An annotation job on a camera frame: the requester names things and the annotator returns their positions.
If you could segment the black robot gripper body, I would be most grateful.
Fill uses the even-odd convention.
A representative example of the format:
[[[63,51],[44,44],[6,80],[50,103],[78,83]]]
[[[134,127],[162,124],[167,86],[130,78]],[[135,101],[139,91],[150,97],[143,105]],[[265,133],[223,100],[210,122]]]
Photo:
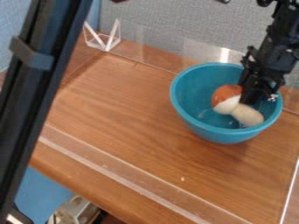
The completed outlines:
[[[282,87],[286,84],[286,75],[291,73],[298,60],[299,33],[291,32],[290,28],[270,25],[261,47],[250,45],[241,62],[253,74],[269,76]]]

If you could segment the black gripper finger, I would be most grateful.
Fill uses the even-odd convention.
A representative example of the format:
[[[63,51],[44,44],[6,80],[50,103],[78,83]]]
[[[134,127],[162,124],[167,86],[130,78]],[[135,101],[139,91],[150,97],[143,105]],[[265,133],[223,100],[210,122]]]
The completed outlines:
[[[261,99],[274,101],[278,89],[279,85],[273,78],[253,73],[253,86],[242,87],[241,102],[254,105]]]
[[[253,86],[253,73],[251,70],[246,67],[242,71],[242,74],[239,76],[238,84],[243,88],[249,88]]]

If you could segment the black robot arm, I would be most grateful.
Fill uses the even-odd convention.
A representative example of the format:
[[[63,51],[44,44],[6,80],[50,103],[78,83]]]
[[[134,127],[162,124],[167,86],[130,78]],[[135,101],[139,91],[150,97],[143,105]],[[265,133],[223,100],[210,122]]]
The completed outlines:
[[[257,4],[274,4],[275,11],[261,47],[250,47],[242,59],[246,104],[277,98],[299,61],[299,0]],[[92,0],[32,0],[22,33],[11,40],[14,56],[0,90],[0,224],[11,224],[7,216],[91,5]]]

